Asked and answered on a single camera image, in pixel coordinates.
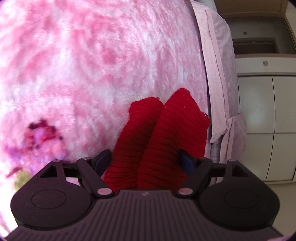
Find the pink cloth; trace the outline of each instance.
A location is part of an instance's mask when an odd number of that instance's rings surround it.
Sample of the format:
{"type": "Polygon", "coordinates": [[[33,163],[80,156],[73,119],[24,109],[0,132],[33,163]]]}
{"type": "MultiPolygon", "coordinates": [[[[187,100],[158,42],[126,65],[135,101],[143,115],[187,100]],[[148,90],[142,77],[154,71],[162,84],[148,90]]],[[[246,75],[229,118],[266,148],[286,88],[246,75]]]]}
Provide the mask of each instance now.
{"type": "MultiPolygon", "coordinates": [[[[223,136],[220,163],[228,159],[242,161],[247,124],[244,115],[238,114],[238,83],[230,28],[214,10],[195,1],[191,4],[200,29],[210,94],[208,141],[215,143],[223,136]]],[[[210,156],[209,145],[206,156],[210,156]]]]}
{"type": "Polygon", "coordinates": [[[2,0],[0,56],[4,236],[18,174],[113,149],[132,102],[184,87],[208,113],[189,0],[2,0]]]}
{"type": "Polygon", "coordinates": [[[280,237],[275,239],[270,239],[268,241],[287,241],[290,237],[280,237]]]}

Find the pink fluffy blanket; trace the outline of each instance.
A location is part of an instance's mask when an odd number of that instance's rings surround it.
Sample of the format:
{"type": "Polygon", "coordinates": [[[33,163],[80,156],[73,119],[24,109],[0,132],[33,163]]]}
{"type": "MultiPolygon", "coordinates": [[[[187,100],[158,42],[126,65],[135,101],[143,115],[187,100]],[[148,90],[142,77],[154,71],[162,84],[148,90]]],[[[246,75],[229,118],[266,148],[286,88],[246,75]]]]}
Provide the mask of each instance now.
{"type": "Polygon", "coordinates": [[[189,0],[0,1],[0,234],[15,190],[52,159],[113,149],[130,104],[179,88],[208,113],[189,0]]]}

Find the red sock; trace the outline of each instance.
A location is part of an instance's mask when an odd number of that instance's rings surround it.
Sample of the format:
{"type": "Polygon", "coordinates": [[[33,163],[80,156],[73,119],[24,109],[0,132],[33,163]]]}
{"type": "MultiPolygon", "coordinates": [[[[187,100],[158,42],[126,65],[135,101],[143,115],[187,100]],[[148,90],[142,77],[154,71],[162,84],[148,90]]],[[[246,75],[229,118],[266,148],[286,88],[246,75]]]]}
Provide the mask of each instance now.
{"type": "Polygon", "coordinates": [[[137,189],[140,161],[162,108],[163,103],[153,97],[131,104],[130,119],[117,140],[104,177],[116,193],[119,189],[137,189]]]}
{"type": "Polygon", "coordinates": [[[177,192],[187,176],[178,163],[178,151],[193,157],[205,153],[209,118],[186,89],[179,89],[165,104],[144,152],[138,190],[169,189],[177,192]]]}

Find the white cabinet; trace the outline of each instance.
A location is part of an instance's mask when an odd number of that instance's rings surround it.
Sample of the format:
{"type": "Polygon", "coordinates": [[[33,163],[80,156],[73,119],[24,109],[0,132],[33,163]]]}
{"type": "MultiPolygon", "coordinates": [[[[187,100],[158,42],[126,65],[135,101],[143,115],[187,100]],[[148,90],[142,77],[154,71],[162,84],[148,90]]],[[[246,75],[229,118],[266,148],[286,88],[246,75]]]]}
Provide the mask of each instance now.
{"type": "Polygon", "coordinates": [[[248,134],[243,164],[265,181],[270,163],[273,134],[248,134]]]}
{"type": "Polygon", "coordinates": [[[248,133],[274,133],[275,105],[272,77],[240,77],[240,111],[248,133]]]}
{"type": "Polygon", "coordinates": [[[276,107],[275,133],[296,133],[296,77],[272,78],[276,107]]]}
{"type": "Polygon", "coordinates": [[[267,181],[292,180],[296,168],[296,134],[274,134],[267,181]]]}

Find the black device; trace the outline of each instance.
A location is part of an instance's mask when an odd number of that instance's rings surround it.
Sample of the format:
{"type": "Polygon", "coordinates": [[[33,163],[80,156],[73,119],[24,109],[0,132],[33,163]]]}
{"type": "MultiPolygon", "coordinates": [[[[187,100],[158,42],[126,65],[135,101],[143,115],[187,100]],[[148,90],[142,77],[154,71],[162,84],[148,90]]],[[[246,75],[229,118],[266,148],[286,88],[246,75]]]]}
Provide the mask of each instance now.
{"type": "Polygon", "coordinates": [[[18,224],[7,241],[267,241],[277,195],[238,161],[215,164],[181,150],[189,176],[170,190],[120,190],[100,178],[111,162],[105,150],[75,164],[50,162],[12,198],[18,224]],[[81,186],[66,177],[77,177],[81,186]],[[223,181],[210,185],[212,177],[223,181]]]}

